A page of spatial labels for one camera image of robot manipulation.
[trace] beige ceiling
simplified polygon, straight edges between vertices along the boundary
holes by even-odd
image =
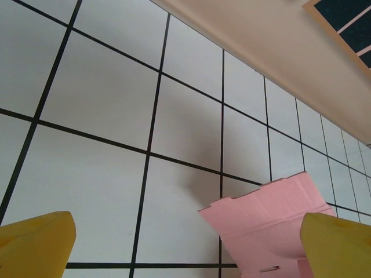
[[[153,0],[364,143],[371,79],[304,11],[307,0]]]

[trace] pink box flap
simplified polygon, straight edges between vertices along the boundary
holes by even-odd
[[[312,277],[300,241],[308,212],[334,215],[306,172],[236,199],[223,198],[199,211],[246,278]]]

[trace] yellow object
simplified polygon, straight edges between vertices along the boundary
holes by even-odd
[[[61,278],[75,238],[68,211],[0,227],[0,277]]]
[[[371,226],[307,213],[300,237],[315,278],[371,277]]]

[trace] tiled wall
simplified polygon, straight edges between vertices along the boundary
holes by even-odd
[[[4,0],[0,26],[0,220],[71,211],[63,277],[238,277],[197,210],[303,170],[371,224],[371,150],[149,0]]]

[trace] white tile wall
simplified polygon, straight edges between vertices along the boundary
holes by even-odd
[[[322,123],[328,155],[347,164],[341,129],[324,117],[322,117]]]
[[[82,1],[75,27],[159,68],[167,13],[148,0]]]
[[[358,213],[355,213],[354,211],[345,210],[338,207],[337,216],[350,221],[359,222]]]
[[[224,109],[224,172],[270,181],[267,128],[228,107]]]
[[[365,168],[363,167],[363,161],[358,145],[358,140],[345,131],[343,131],[343,138],[349,166],[364,173]]]
[[[30,123],[0,115],[0,196],[8,187]]]
[[[73,33],[41,118],[147,149],[158,74]]]
[[[194,268],[194,269],[138,269],[134,278],[216,278],[217,269]]]
[[[359,214],[359,217],[361,219],[361,223],[371,226],[371,216]]]
[[[163,71],[221,99],[222,49],[175,17],[170,19]]]
[[[269,125],[299,140],[295,98],[268,79],[265,85]]]
[[[326,153],[325,139],[323,137],[321,116],[312,108],[297,100],[299,113],[300,133],[303,143]]]
[[[72,262],[130,262],[145,156],[38,126],[3,224],[68,210]]]
[[[327,157],[306,146],[303,146],[303,152],[305,170],[310,174],[324,200],[335,204]]]
[[[336,204],[353,210],[357,209],[349,169],[333,159],[330,159],[329,163]]]
[[[350,170],[350,174],[352,177],[358,210],[363,213],[371,214],[371,193],[367,183],[367,178],[363,174],[352,169]]]
[[[34,116],[66,28],[12,1],[0,25],[1,108]]]
[[[26,3],[67,23],[77,0]],[[83,269],[67,269],[64,278],[216,278],[219,259],[234,262],[224,247],[219,254],[218,235],[197,211],[221,193],[258,189],[271,172],[277,179],[303,171],[303,157],[325,200],[343,207],[340,217],[358,221],[351,211],[358,207],[361,222],[371,224],[371,179],[363,174],[371,175],[371,150],[345,132],[343,143],[341,130],[323,119],[328,155],[344,163],[330,159],[329,168],[318,113],[299,101],[296,108],[268,80],[265,103],[264,77],[227,52],[222,88],[222,49],[174,17],[158,87],[167,18],[149,0],[83,0],[74,25],[83,33],[72,30],[51,72],[66,28],[0,3],[2,225],[70,210],[77,239],[69,261]],[[31,117],[44,88],[39,121]],[[221,103],[222,92],[233,109]],[[266,105],[269,126],[284,133],[269,129],[269,143]],[[310,148],[298,142],[299,124]],[[92,262],[99,268],[88,269]],[[240,273],[223,268],[221,276]]]
[[[77,0],[25,0],[23,2],[68,23],[70,22]]]
[[[361,149],[363,164],[366,169],[366,174],[370,177],[371,176],[371,149],[363,144],[359,144]]]
[[[219,198],[218,175],[150,160],[138,262],[217,263],[218,236],[197,213]]]
[[[66,269],[62,278],[128,278],[129,269]]]
[[[224,101],[267,122],[263,76],[228,52],[224,56]]]
[[[303,154],[298,142],[275,130],[269,130],[272,179],[290,177],[304,171]]]
[[[221,104],[163,77],[152,151],[220,169]]]

